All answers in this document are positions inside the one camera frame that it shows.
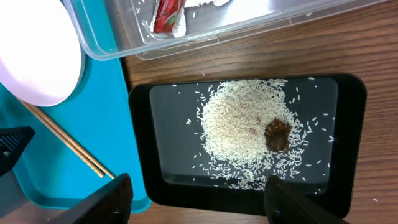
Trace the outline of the white napkin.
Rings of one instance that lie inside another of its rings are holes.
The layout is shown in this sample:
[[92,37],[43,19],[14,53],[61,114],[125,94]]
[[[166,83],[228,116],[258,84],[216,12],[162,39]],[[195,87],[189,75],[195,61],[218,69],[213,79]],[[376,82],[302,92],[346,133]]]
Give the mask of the white napkin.
[[177,37],[182,37],[187,32],[187,23],[184,9],[187,7],[200,7],[204,4],[213,4],[214,6],[222,6],[230,0],[186,0],[177,16],[177,20],[172,28],[172,35]]

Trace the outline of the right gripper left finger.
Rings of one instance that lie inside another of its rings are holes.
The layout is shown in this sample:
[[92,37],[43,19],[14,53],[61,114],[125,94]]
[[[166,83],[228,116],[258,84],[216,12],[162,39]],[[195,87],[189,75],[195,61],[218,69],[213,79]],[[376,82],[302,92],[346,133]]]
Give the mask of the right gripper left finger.
[[132,198],[131,178],[123,173],[49,223],[127,224]]

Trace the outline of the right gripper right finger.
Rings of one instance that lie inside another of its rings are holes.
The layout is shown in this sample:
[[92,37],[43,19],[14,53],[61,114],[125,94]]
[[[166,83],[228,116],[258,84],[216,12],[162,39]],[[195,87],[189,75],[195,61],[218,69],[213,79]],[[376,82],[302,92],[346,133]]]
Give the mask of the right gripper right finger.
[[349,224],[275,175],[266,180],[264,208],[269,224]]

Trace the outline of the red snack wrapper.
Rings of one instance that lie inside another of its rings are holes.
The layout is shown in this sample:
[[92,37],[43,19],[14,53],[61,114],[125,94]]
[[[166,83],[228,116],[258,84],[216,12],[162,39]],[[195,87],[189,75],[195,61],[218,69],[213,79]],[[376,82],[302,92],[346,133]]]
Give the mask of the red snack wrapper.
[[171,34],[185,0],[156,1],[150,31],[153,34]]

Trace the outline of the pile of white rice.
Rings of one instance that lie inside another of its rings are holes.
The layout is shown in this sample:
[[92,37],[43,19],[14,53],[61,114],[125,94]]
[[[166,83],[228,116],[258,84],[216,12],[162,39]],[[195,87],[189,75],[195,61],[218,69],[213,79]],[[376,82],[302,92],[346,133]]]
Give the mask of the pile of white rice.
[[[264,190],[267,176],[324,185],[330,176],[338,85],[331,78],[171,84],[169,105],[195,146],[192,170],[215,186]],[[272,152],[264,131],[289,123],[289,150]]]

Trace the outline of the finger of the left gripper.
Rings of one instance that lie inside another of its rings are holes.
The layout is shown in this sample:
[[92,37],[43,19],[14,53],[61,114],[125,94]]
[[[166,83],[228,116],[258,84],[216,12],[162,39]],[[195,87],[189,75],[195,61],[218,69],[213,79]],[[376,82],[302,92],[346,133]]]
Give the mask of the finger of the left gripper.
[[34,134],[30,126],[1,128],[0,176],[13,169]]

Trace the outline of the brown food scrap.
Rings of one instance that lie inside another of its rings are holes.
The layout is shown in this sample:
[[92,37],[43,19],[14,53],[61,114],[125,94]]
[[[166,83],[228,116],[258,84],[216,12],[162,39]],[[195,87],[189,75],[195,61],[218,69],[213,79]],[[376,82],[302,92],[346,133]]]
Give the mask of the brown food scrap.
[[289,123],[284,123],[279,119],[269,123],[264,131],[268,150],[272,152],[288,151],[291,130],[292,127]]

